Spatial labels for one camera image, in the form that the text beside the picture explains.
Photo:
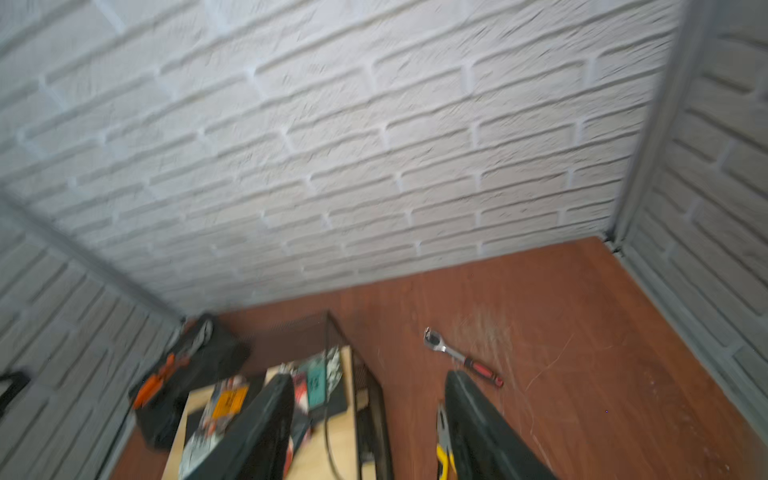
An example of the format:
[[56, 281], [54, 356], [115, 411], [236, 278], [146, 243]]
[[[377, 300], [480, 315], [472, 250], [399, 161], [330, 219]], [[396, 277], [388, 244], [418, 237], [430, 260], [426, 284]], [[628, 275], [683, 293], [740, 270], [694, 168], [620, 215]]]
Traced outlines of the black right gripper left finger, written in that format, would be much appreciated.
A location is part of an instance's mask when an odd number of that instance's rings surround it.
[[294, 412], [293, 379], [278, 374], [264, 385], [191, 479], [281, 479]]

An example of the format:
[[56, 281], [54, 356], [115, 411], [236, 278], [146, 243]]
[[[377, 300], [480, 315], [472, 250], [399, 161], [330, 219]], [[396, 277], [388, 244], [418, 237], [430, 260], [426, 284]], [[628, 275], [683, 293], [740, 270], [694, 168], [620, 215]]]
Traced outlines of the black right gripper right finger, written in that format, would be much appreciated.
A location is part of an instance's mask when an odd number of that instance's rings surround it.
[[446, 375], [446, 479], [553, 479], [554, 473], [463, 371]]

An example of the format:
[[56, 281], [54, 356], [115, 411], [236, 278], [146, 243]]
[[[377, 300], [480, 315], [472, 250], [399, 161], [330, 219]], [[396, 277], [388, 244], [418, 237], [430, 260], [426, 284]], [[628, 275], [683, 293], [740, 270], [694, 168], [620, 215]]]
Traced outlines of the orange label tea bag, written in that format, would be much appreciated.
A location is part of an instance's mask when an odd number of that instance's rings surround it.
[[248, 380], [242, 375], [217, 383], [203, 410], [197, 432], [204, 438], [221, 436], [241, 412], [249, 387]]

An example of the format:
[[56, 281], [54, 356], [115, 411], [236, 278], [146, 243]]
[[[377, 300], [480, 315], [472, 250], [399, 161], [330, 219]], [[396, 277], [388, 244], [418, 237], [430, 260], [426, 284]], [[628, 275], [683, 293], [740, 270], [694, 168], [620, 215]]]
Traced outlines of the red tea bag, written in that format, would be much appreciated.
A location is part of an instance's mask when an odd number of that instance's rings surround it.
[[309, 387], [307, 374], [300, 372], [292, 376], [294, 386], [294, 411], [291, 420], [289, 443], [283, 469], [286, 479], [293, 461], [303, 444], [311, 437], [312, 421], [309, 417]]

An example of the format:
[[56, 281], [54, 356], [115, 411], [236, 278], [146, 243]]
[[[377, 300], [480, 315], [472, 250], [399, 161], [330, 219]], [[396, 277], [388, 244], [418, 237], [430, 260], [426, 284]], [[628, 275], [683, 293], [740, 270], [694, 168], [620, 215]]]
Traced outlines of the green tea bag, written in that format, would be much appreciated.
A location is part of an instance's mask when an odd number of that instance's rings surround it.
[[283, 364], [280, 372], [291, 376], [300, 372], [307, 374], [311, 419], [319, 421], [325, 414], [333, 417], [347, 410], [344, 369], [338, 347], [301, 361]]

